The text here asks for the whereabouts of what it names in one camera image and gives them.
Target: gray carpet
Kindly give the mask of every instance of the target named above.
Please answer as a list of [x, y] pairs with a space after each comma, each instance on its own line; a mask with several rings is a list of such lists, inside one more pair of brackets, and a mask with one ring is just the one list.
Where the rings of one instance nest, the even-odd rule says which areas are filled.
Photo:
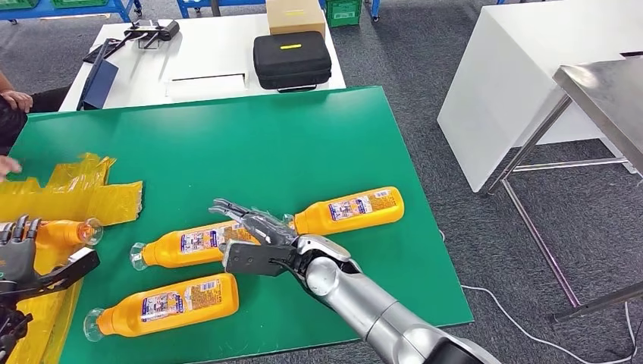
[[[471, 192], [436, 122], [442, 101], [482, 5], [491, 0], [384, 0], [381, 20], [365, 10], [359, 27], [332, 30], [346, 83], [382, 85], [400, 125], [433, 213], [464, 284], [486, 287], [534, 335], [591, 362], [615, 360], [632, 349], [624, 309], [552, 324], [568, 303], [507, 195]], [[144, 17], [178, 17], [172, 0], [143, 0]], [[226, 14], [262, 6], [224, 8]], [[26, 92], [70, 83], [81, 56], [111, 17], [0, 23], [0, 67]], [[598, 141], [542, 146], [533, 161], [605, 156]], [[643, 185], [619, 166], [542, 171], [512, 179], [543, 238], [581, 300], [643, 278]], [[566, 354], [523, 336], [484, 293], [466, 291], [475, 323], [449, 332], [474, 340], [505, 363], [573, 363]], [[634, 325], [643, 318], [630, 305]], [[378, 362], [362, 343], [237, 360], [238, 363]], [[643, 354], [633, 362], [643, 363]]]

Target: cable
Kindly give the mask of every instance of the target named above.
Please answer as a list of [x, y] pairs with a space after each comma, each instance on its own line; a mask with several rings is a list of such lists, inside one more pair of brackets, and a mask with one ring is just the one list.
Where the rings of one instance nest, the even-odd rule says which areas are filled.
[[632, 359], [634, 359], [634, 354], [636, 354], [636, 339], [638, 338], [638, 331], [641, 330], [641, 324], [643, 324], [643, 319], [638, 322], [638, 327], [636, 328], [636, 334], [634, 334], [634, 349], [632, 349], [632, 355], [629, 356], [629, 364], [632, 364]]
[[[528, 333], [527, 331], [525, 331], [525, 329], [524, 329], [524, 328], [522, 328], [522, 326], [520, 326], [520, 325], [518, 324], [518, 322], [516, 322], [516, 320], [514, 320], [514, 319], [509, 315], [509, 313], [507, 313], [507, 311], [505, 311], [505, 309], [502, 307], [502, 305], [501, 305], [501, 304], [500, 304], [500, 302], [498, 301], [498, 298], [496, 298], [496, 296], [495, 296], [495, 295], [494, 295], [490, 290], [488, 290], [488, 289], [486, 289], [486, 288], [466, 286], [466, 285], [464, 285], [464, 284], [462, 285], [462, 288], [466, 288], [467, 290], [481, 290], [482, 292], [486, 292], [486, 293], [488, 293], [488, 294], [491, 296], [491, 298], [493, 298], [493, 299], [494, 299], [494, 301], [496, 302], [496, 305], [498, 306], [498, 308], [500, 308], [500, 311], [502, 311], [502, 313], [503, 313], [503, 314], [504, 314], [504, 315], [505, 315], [505, 316], [506, 316], [506, 317], [507, 317], [507, 318], [508, 318], [508, 319], [509, 319], [509, 320], [510, 320], [510, 321], [511, 321], [511, 322], [512, 322], [512, 323], [513, 323], [513, 324], [514, 324], [514, 325], [515, 325], [515, 326], [516, 326], [520, 331], [522, 331], [522, 333], [523, 333], [526, 337], [528, 337], [528, 338], [532, 339], [533, 341], [537, 341], [537, 342], [539, 342], [539, 343], [541, 343], [541, 344], [545, 344], [545, 345], [549, 345], [550, 347], [554, 347], [554, 348], [556, 348], [556, 349], [558, 349], [558, 350], [562, 351], [563, 353], [565, 353], [565, 354], [567, 354], [567, 355], [571, 356], [572, 358], [574, 358], [574, 359], [578, 360], [579, 362], [582, 362], [583, 364], [618, 364], [618, 363], [620, 363], [620, 362], [627, 362], [627, 361], [629, 361], [629, 360], [632, 360], [632, 358], [634, 357], [634, 355], [636, 355], [636, 351], [637, 351], [637, 348], [636, 348], [636, 338], [635, 338], [634, 332], [632, 332], [632, 323], [629, 321], [629, 310], [628, 310], [628, 307], [627, 307], [627, 302], [625, 302], [625, 314], [626, 314], [626, 318], [627, 318], [627, 329], [628, 329], [628, 331], [629, 331], [629, 336], [630, 336], [630, 337], [631, 337], [631, 339], [632, 339], [632, 345], [634, 345], [634, 351], [632, 351], [632, 355], [630, 355], [630, 356], [628, 356], [628, 357], [626, 357], [626, 358], [623, 358], [623, 359], [613, 360], [613, 361], [611, 361], [611, 362], [587, 362], [587, 361], [585, 361], [585, 360], [583, 360], [583, 359], [579, 358], [577, 355], [575, 355], [575, 354], [574, 354], [574, 353], [572, 353], [571, 351], [569, 351], [569, 350], [565, 349], [564, 347], [559, 347], [558, 345], [556, 345], [556, 344], [552, 344], [552, 343], [550, 343], [549, 341], [545, 341], [545, 340], [539, 339], [539, 338], [537, 338], [537, 337], [535, 337], [535, 336], [531, 335], [531, 334], [530, 334], [530, 333]], [[638, 335], [638, 330], [639, 330], [640, 328], [641, 328], [641, 325], [639, 324], [638, 329], [636, 330], [637, 335]]]

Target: green crate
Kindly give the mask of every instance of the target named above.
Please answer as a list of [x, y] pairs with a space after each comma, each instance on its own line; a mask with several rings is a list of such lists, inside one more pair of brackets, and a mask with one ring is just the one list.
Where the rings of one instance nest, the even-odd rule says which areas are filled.
[[0, 0], [0, 10], [30, 9], [38, 5], [38, 0]]
[[326, 0], [326, 21], [329, 27], [358, 25], [361, 0]]
[[102, 6], [108, 0], [51, 0], [54, 8], [82, 8], [85, 6]]

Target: yellow plastic bag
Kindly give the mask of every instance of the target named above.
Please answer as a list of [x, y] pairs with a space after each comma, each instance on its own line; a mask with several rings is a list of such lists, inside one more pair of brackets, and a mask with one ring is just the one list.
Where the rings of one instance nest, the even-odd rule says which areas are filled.
[[[49, 182], [41, 188], [35, 178], [0, 183], [0, 221], [15, 221], [28, 214], [43, 220], [85, 221], [97, 218], [103, 225], [119, 224], [138, 218], [143, 182], [105, 185], [114, 158], [86, 153], [78, 163], [56, 165]], [[37, 244], [34, 268], [41, 275], [66, 263], [80, 246]], [[31, 313], [27, 336], [15, 347], [10, 364], [55, 364], [62, 352], [81, 282], [68, 289], [18, 303], [18, 309]]]

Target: cardboard box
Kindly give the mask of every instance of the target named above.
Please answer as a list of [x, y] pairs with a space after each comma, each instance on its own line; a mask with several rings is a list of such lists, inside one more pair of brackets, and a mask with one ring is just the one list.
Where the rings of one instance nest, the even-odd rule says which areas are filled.
[[326, 38], [326, 20], [317, 0], [266, 0], [270, 34], [315, 31]]

